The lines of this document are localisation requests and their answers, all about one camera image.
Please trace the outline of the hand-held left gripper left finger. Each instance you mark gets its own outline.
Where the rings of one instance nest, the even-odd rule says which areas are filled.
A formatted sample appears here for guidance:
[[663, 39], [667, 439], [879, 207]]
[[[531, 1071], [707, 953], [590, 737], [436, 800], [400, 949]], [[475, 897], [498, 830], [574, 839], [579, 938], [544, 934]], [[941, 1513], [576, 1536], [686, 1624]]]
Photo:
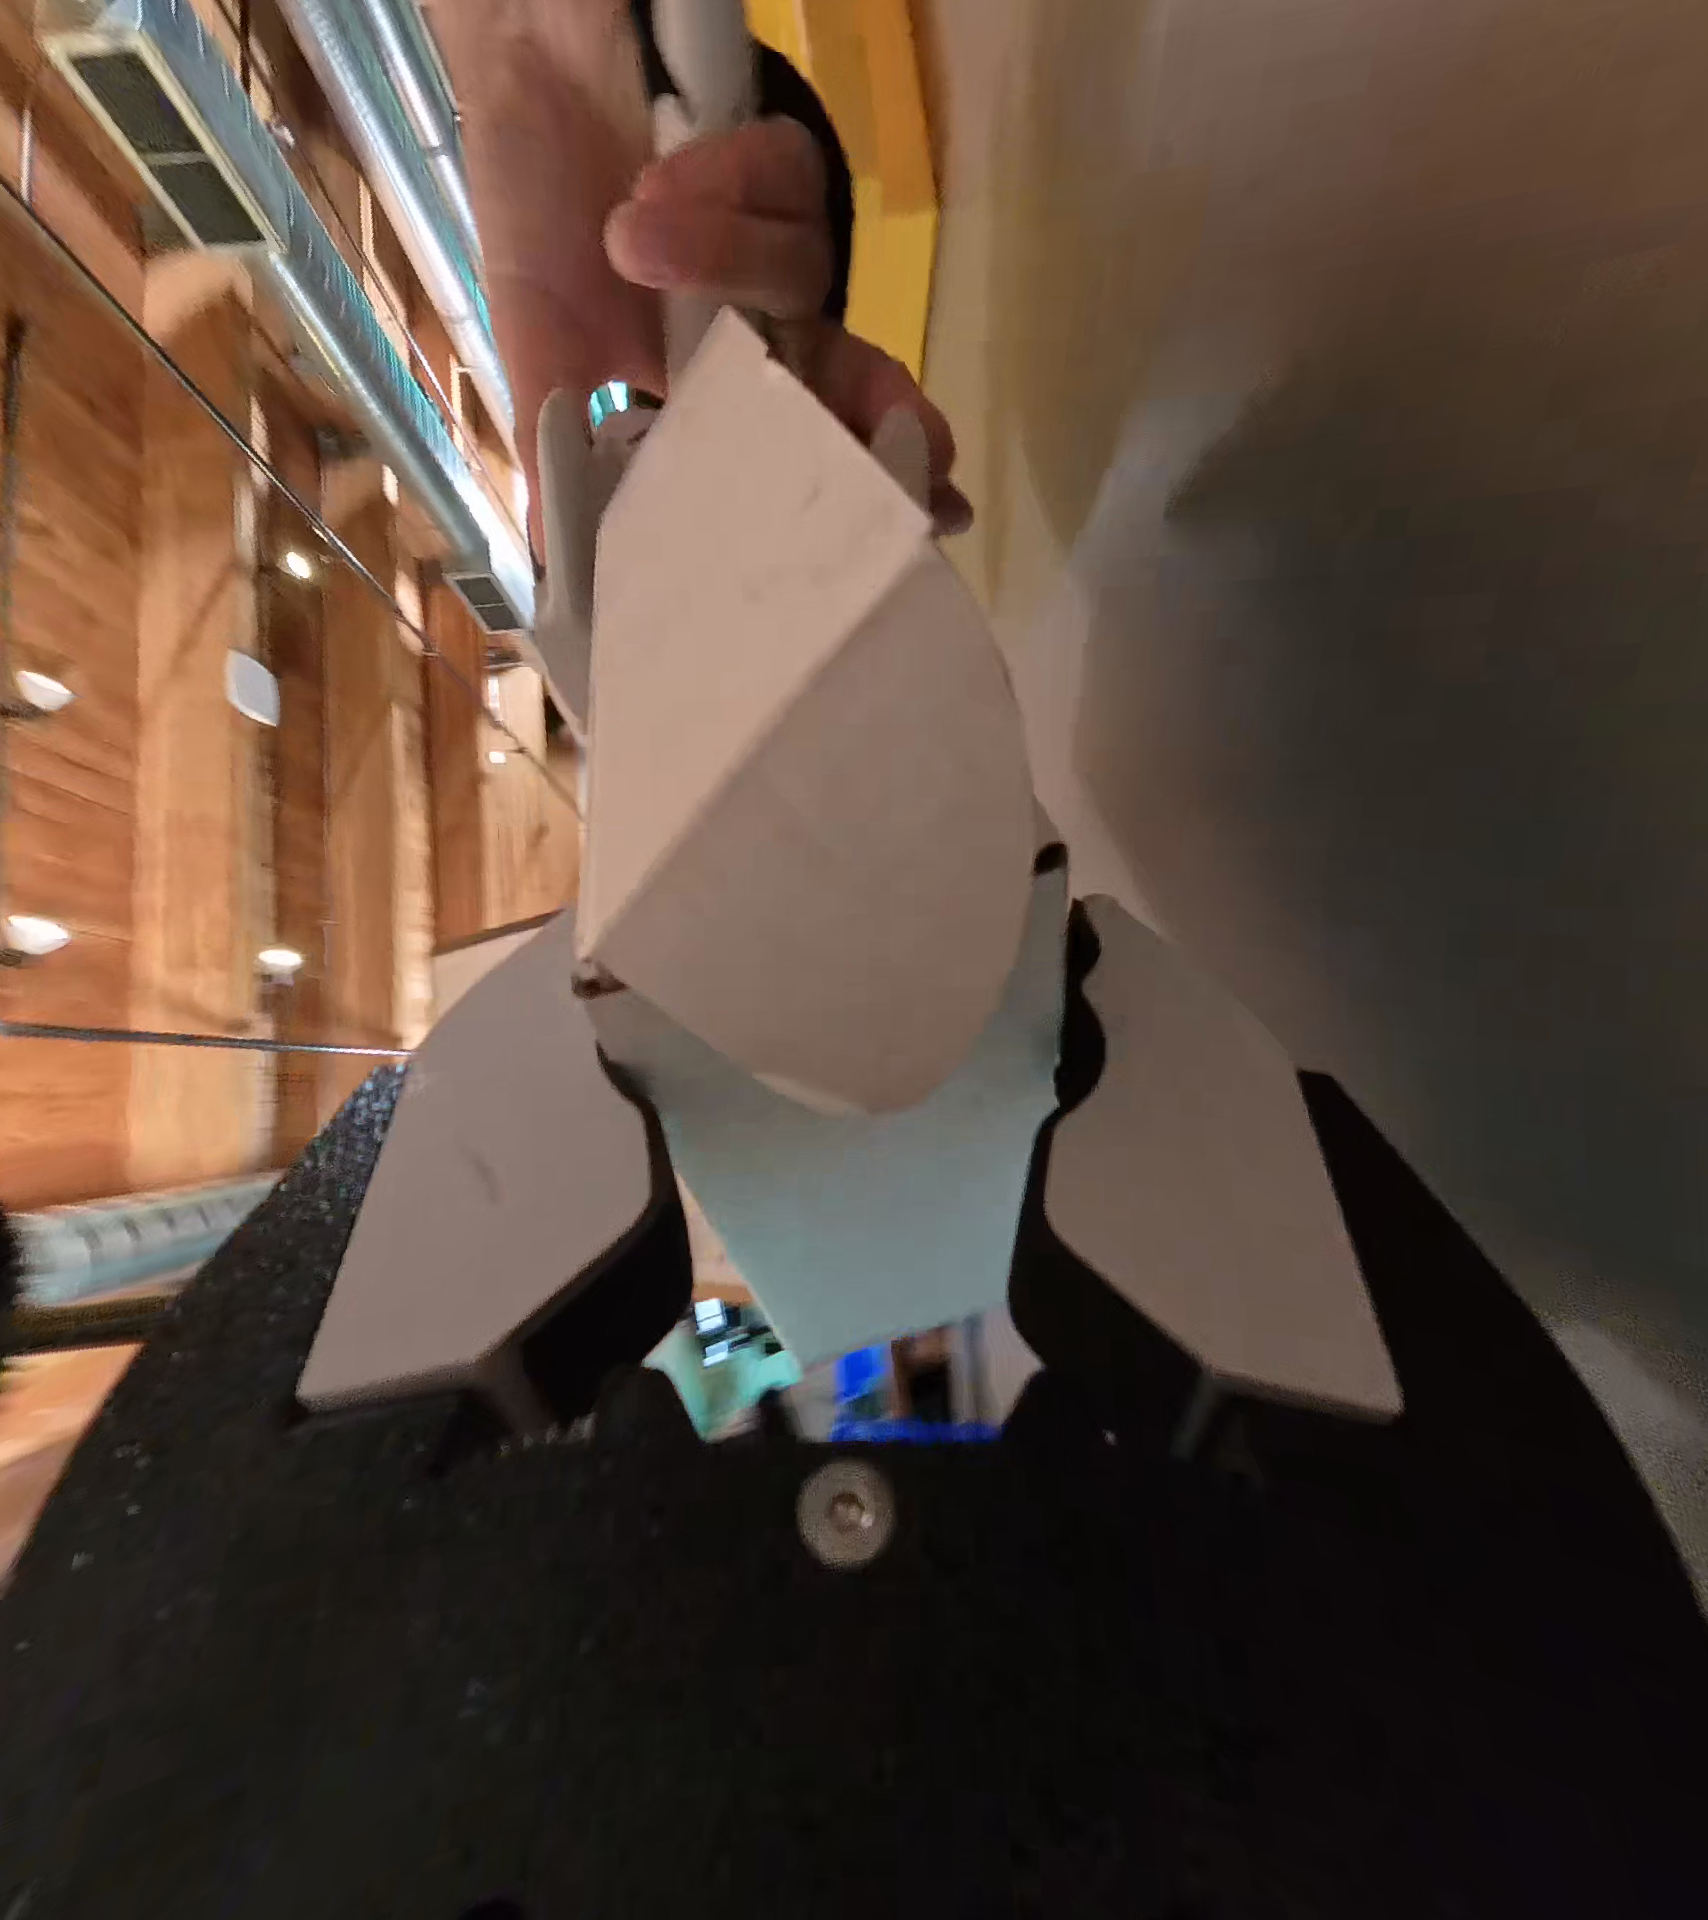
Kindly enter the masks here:
[[558, 912], [407, 1063], [297, 1401], [455, 1392], [514, 1431], [574, 1427], [674, 1331], [694, 1284], [660, 1117], [603, 1060]]

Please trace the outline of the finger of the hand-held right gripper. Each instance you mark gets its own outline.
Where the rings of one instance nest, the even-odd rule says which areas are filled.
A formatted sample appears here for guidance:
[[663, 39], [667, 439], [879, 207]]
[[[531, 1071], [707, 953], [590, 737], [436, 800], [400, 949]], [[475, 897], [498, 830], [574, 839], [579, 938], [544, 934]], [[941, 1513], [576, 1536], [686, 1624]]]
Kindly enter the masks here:
[[540, 578], [533, 654], [554, 706], [580, 740], [593, 731], [603, 515], [656, 413], [659, 399], [641, 396], [593, 426], [588, 396], [557, 390], [536, 418]]

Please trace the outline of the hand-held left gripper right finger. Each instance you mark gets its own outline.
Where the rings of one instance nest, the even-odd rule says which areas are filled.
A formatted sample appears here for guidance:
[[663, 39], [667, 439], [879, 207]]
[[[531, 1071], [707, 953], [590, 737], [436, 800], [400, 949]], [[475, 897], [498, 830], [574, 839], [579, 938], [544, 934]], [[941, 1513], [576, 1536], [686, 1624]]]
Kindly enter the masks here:
[[1057, 1108], [1014, 1330], [1118, 1441], [1203, 1448], [1241, 1406], [1388, 1426], [1404, 1389], [1299, 1068], [1108, 895], [1069, 907]]

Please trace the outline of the yellow plastic bin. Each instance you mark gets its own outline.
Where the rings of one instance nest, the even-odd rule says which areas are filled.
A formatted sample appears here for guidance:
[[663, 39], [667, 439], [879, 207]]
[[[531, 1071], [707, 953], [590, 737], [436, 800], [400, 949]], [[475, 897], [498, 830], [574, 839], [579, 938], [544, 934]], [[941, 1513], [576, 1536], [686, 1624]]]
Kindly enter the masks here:
[[840, 136], [854, 228], [846, 322], [924, 371], [938, 260], [938, 174], [910, 2], [748, 2], [750, 29], [794, 64]]

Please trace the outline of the white cardboard mailer box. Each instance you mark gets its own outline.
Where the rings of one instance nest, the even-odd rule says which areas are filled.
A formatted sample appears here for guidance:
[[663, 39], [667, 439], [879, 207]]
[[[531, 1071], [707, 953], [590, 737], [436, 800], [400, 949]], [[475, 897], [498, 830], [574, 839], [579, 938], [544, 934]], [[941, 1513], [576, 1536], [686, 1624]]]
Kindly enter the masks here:
[[803, 1366], [1006, 1302], [1069, 877], [912, 492], [717, 314], [604, 511], [588, 1018]]

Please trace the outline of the person's right hand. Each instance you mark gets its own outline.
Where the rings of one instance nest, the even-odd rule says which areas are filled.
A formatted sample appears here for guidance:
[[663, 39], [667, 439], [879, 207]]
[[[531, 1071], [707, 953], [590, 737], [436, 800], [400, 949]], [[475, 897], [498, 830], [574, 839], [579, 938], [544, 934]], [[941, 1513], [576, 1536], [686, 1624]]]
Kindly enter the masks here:
[[852, 174], [825, 103], [785, 56], [761, 50], [759, 119], [656, 156], [634, 3], [451, 2], [430, 15], [540, 558], [540, 407], [608, 381], [667, 398], [669, 294], [773, 322], [860, 439], [908, 405], [931, 447], [938, 531], [971, 528], [948, 419], [901, 360], [846, 328]]

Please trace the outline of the rectangular air vent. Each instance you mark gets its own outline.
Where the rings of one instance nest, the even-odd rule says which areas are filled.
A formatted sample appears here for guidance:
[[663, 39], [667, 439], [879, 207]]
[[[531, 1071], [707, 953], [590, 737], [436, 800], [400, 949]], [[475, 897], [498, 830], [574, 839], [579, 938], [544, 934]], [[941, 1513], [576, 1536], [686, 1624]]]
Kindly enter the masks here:
[[195, 3], [45, 3], [39, 36], [187, 240], [289, 254], [295, 180]]

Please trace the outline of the silver ventilation duct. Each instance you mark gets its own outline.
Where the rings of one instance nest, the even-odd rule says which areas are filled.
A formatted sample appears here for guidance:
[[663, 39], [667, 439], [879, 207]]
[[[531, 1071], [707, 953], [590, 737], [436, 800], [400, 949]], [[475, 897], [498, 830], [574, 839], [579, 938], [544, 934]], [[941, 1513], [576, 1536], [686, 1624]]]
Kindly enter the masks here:
[[422, 5], [282, 2], [280, 13], [442, 324], [455, 369], [514, 456], [455, 87]]
[[34, 1307], [62, 1307], [191, 1276], [280, 1178], [282, 1172], [272, 1167], [16, 1211], [11, 1223], [20, 1246], [22, 1300]]

